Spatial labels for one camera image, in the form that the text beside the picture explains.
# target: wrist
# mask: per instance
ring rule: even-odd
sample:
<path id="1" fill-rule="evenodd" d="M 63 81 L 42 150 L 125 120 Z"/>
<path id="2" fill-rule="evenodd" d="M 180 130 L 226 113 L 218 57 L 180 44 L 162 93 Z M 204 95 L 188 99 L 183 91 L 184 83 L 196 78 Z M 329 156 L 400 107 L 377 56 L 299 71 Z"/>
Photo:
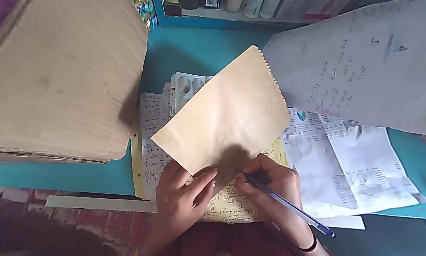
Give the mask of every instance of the wrist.
<path id="1" fill-rule="evenodd" d="M 154 219 L 153 226 L 147 234 L 145 241 L 139 248 L 139 256 L 153 256 L 164 249 L 179 236 L 168 230 L 168 224 L 158 217 Z"/>
<path id="2" fill-rule="evenodd" d="M 306 249 L 312 246 L 314 236 L 306 221 L 300 219 L 279 227 L 284 236 L 296 247 Z"/>

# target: black bracelet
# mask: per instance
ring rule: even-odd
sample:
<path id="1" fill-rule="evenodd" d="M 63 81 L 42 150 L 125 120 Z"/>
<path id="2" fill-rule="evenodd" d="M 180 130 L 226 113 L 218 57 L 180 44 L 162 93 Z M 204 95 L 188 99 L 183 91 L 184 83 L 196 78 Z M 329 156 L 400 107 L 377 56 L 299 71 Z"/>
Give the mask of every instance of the black bracelet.
<path id="1" fill-rule="evenodd" d="M 314 235 L 314 232 L 311 230 L 311 233 L 313 234 L 313 238 L 314 238 L 314 242 L 313 242 L 313 245 L 311 245 L 309 248 L 307 248 L 307 249 L 303 249 L 303 248 L 299 248 L 300 250 L 302 250 L 303 252 L 312 252 L 312 251 L 314 251 L 314 249 L 316 249 L 316 247 L 317 247 L 317 238 L 316 238 L 316 236 Z"/>

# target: turquoise table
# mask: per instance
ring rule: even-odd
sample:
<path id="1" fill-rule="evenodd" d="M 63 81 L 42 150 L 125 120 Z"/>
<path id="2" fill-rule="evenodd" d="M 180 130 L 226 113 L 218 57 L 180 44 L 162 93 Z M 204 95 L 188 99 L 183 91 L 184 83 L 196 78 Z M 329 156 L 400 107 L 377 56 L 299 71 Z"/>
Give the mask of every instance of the turquoise table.
<path id="1" fill-rule="evenodd" d="M 272 34 L 156 27 L 148 38 L 141 91 L 161 93 L 176 72 L 214 75 L 250 45 L 262 48 Z M 426 196 L 426 143 L 392 129 L 389 136 L 410 179 Z M 121 160 L 106 165 L 0 163 L 0 186 L 134 195 L 129 148 Z M 426 218 L 426 204 L 382 213 Z"/>

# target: cardboard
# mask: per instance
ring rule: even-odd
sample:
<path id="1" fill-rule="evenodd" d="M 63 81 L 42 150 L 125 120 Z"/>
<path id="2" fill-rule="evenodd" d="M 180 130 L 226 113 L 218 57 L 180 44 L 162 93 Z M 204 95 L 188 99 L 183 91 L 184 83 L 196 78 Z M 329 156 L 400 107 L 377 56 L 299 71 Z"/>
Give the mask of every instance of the cardboard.
<path id="1" fill-rule="evenodd" d="M 125 155 L 148 30 L 129 0 L 22 0 L 0 29 L 0 160 Z"/>

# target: bottle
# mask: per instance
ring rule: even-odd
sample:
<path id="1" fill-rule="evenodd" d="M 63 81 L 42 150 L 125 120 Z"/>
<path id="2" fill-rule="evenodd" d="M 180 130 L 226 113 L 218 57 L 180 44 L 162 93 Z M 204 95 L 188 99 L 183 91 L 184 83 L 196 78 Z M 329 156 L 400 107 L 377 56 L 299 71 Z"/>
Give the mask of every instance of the bottle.
<path id="1" fill-rule="evenodd" d="M 179 0 L 178 2 L 183 9 L 197 9 L 201 5 L 199 0 Z"/>
<path id="2" fill-rule="evenodd" d="M 240 10 L 242 0 L 227 0 L 226 11 L 233 13 Z"/>
<path id="3" fill-rule="evenodd" d="M 257 18 L 262 2 L 263 0 L 248 0 L 246 8 L 244 8 L 244 15 L 250 19 Z"/>
<path id="4" fill-rule="evenodd" d="M 259 15 L 265 19 L 271 19 L 281 0 L 265 0 L 260 8 Z"/>

